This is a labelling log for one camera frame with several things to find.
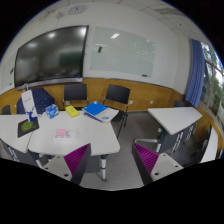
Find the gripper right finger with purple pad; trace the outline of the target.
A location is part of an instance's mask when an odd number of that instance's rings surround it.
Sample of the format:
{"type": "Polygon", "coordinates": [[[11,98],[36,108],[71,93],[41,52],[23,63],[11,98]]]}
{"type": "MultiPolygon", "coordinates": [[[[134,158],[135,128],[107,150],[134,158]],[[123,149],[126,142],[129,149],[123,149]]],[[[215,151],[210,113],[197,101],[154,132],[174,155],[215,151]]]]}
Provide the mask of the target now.
{"type": "Polygon", "coordinates": [[[132,154],[144,185],[182,169],[168,154],[157,154],[136,143],[132,145],[132,154]]]}

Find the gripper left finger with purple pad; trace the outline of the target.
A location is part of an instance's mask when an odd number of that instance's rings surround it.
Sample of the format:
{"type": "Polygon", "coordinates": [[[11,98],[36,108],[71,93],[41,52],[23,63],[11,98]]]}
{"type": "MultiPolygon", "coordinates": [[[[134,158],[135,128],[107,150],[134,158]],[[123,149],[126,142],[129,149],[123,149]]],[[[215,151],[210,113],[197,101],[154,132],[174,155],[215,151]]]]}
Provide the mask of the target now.
{"type": "Polygon", "coordinates": [[[71,153],[56,155],[43,169],[76,185],[81,183],[91,155],[91,144],[88,143],[71,153]]]}

